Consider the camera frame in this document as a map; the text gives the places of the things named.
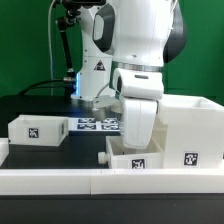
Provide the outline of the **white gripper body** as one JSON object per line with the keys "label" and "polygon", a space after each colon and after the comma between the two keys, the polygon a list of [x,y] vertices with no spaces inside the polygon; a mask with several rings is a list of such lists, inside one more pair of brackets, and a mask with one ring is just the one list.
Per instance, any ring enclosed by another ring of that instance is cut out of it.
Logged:
{"label": "white gripper body", "polygon": [[93,112],[103,120],[103,108],[109,107],[120,117],[120,134],[126,148],[145,149],[151,139],[158,101],[164,86],[160,72],[143,72],[116,68],[112,87],[117,96],[98,96],[93,99]]}

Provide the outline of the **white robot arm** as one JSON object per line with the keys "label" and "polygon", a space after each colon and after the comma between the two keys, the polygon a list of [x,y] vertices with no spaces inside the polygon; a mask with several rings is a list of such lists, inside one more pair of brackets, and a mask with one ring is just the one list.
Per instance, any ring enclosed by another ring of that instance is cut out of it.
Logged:
{"label": "white robot arm", "polygon": [[97,117],[110,108],[125,147],[146,148],[164,93],[162,68],[186,43],[178,0],[105,0],[82,6],[78,22],[83,65],[73,96]]}

